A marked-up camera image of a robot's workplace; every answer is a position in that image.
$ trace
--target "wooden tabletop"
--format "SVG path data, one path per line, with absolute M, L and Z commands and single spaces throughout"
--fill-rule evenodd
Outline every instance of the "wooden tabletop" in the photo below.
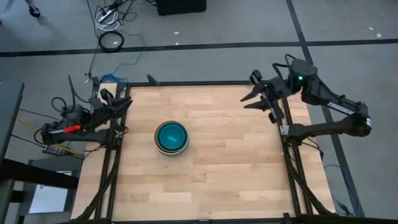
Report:
M 116 84 L 101 87 L 114 92 Z M 268 112 L 243 109 L 251 101 L 239 102 L 251 88 L 132 88 L 112 220 L 278 218 L 284 212 L 294 216 L 278 127 Z M 298 95 L 289 98 L 289 105 L 295 123 L 310 124 Z M 190 136 L 187 150 L 177 157 L 155 148 L 154 130 L 167 120 L 182 123 Z M 90 143 L 87 150 L 97 145 Z M 319 152 L 301 146 L 300 153 L 308 186 L 333 211 Z M 98 190 L 103 157 L 100 150 L 85 159 L 72 218 Z

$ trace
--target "blue cable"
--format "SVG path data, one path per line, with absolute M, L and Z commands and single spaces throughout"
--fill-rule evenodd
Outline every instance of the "blue cable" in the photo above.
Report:
M 340 166 L 334 165 L 334 164 L 326 165 L 326 166 L 324 166 L 323 168 L 326 169 L 327 167 L 337 167 L 337 168 L 339 168 L 339 169 L 343 172 L 344 181 L 345 181 L 345 183 L 346 183 L 346 185 L 347 185 L 349 191 L 351 192 L 351 194 L 352 194 L 352 195 L 354 196 L 354 198 L 355 198 L 356 209 L 355 209 L 355 211 L 353 212 L 353 215 L 356 215 L 356 213 L 358 212 L 358 209 L 359 209 L 359 200 L 358 200 L 357 196 L 354 194 L 354 191 L 353 191 L 353 188 L 352 188 L 352 186 L 351 186 L 351 183 L 348 181 L 347 171 L 345 171 L 345 170 L 344 170 L 343 168 L 341 168 Z M 331 195 L 331 197 L 332 197 L 334 200 L 337 201 L 337 203 L 338 203 L 339 206 L 344 205 L 344 204 L 341 203 L 339 200 L 337 200 L 337 198 L 336 198 L 335 196 Z
M 117 70 L 119 70 L 119 68 L 120 68 L 121 66 L 123 66 L 123 65 L 136 65 L 136 64 L 138 63 L 139 59 L 141 58 L 141 55 L 148 49 L 148 46 L 146 45 L 145 40 L 144 40 L 142 34 L 130 34 L 129 32 L 127 32 L 127 31 L 125 31 L 125 30 L 119 30 L 119 31 L 125 32 L 125 33 L 127 33 L 128 35 L 131 35 L 131 36 L 139 36 L 139 37 L 141 38 L 141 40 L 142 40 L 142 43 L 143 43 L 144 46 L 145 46 L 145 49 L 138 55 L 138 58 L 137 58 L 137 60 L 136 60 L 135 62 L 133 62 L 133 63 L 122 63 L 122 64 L 118 65 L 118 66 L 116 67 L 116 69 L 115 69 L 112 73 L 103 75 L 103 76 L 100 78 L 100 80 L 99 80 L 100 83 L 104 83 L 104 82 L 108 82 L 108 81 L 110 81 L 110 82 L 116 82 L 116 83 L 117 83 L 117 82 L 128 82 L 128 79 L 127 79 L 127 78 L 118 78 L 118 77 L 114 76 L 114 74 L 115 74 L 115 73 L 117 72 Z

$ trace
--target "teal bowl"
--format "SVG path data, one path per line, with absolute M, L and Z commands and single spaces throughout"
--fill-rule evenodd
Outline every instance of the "teal bowl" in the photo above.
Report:
M 160 153 L 166 156 L 176 156 L 187 148 L 189 137 L 181 123 L 166 121 L 156 128 L 154 141 Z

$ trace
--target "metal bracket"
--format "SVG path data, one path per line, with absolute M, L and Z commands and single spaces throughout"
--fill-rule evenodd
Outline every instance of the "metal bracket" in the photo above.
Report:
M 118 93 L 120 94 L 120 92 L 122 90 L 125 90 L 126 88 L 127 88 L 127 83 L 126 82 L 116 84 L 116 94 L 118 94 Z
M 287 135 L 289 133 L 289 125 L 281 125 L 279 126 L 280 134 Z

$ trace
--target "yellow cable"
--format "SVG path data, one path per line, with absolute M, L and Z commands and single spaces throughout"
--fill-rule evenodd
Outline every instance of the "yellow cable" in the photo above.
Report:
M 20 123 L 21 123 L 28 131 L 30 131 L 32 134 L 35 134 L 36 130 L 35 130 L 35 128 L 33 128 L 33 126 L 32 126 L 31 124 L 29 124 L 28 122 L 23 121 L 23 120 L 21 120 L 21 119 L 18 119 L 18 118 L 17 118 L 17 121 L 20 122 Z M 70 153 L 72 153 L 72 154 L 79 154 L 79 152 L 76 152 L 75 150 L 70 149 L 70 148 L 68 148 L 68 147 L 61 146 L 61 145 L 59 145 L 59 144 L 54 144 L 54 145 L 51 145 L 51 146 L 57 147 L 57 148 L 59 148 L 59 149 L 63 149 L 63 150 L 68 151 L 68 152 L 70 152 Z

